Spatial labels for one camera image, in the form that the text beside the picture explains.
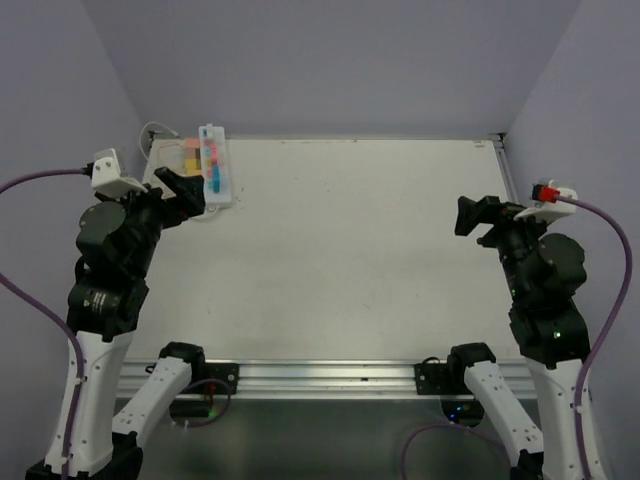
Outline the blue plug adapter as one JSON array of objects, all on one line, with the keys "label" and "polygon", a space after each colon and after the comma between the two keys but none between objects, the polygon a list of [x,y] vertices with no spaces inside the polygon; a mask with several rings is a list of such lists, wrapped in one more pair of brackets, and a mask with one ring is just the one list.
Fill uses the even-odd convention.
[{"label": "blue plug adapter", "polygon": [[212,169],[212,191],[215,194],[218,194],[220,192],[220,188],[221,188],[221,176],[220,176],[220,169],[218,165],[214,165],[213,169]]}]

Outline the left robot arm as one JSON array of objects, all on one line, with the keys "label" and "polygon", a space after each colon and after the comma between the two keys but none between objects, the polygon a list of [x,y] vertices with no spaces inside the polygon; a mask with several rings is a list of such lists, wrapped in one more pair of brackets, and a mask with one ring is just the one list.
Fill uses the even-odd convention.
[{"label": "left robot arm", "polygon": [[62,410],[48,452],[27,470],[28,479],[137,478],[145,444],[170,403],[181,391],[197,392],[207,383],[202,349],[175,343],[161,352],[128,404],[114,410],[161,233],[205,210],[202,177],[182,177],[166,167],[155,174],[172,197],[149,185],[119,199],[101,194],[80,218]]}]

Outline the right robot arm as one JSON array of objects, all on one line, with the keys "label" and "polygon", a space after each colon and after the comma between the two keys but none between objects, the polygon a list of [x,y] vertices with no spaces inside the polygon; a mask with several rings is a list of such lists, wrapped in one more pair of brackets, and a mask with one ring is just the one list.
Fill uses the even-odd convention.
[{"label": "right robot arm", "polygon": [[548,230],[574,214],[575,193],[541,186],[534,200],[524,207],[462,196],[454,232],[467,236],[481,224],[489,227],[477,242],[498,253],[511,296],[510,329],[533,381],[540,421],[531,420],[484,343],[453,347],[445,379],[480,402],[506,448],[511,478],[604,479],[588,384],[596,348],[574,302],[587,280],[585,253],[574,239]]}]

